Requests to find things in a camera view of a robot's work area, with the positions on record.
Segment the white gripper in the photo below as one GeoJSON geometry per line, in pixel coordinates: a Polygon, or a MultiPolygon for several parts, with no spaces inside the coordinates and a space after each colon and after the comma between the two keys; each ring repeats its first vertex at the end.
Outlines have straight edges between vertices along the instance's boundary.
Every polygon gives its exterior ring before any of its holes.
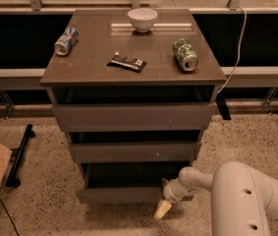
{"type": "Polygon", "coordinates": [[[165,200],[161,200],[159,202],[156,212],[154,214],[155,219],[162,219],[164,215],[171,209],[171,203],[177,203],[181,201],[183,198],[191,196],[191,191],[186,189],[179,182],[178,179],[162,179],[161,181],[163,186],[163,198],[165,200]]]}

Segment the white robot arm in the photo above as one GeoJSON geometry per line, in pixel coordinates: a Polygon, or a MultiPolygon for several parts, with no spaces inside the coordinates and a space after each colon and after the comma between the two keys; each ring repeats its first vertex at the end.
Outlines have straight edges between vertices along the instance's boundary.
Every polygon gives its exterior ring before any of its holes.
{"type": "Polygon", "coordinates": [[[268,222],[278,220],[278,180],[241,162],[223,163],[213,174],[182,168],[164,183],[154,217],[163,218],[173,204],[201,190],[211,194],[212,236],[271,236],[268,222]]]}

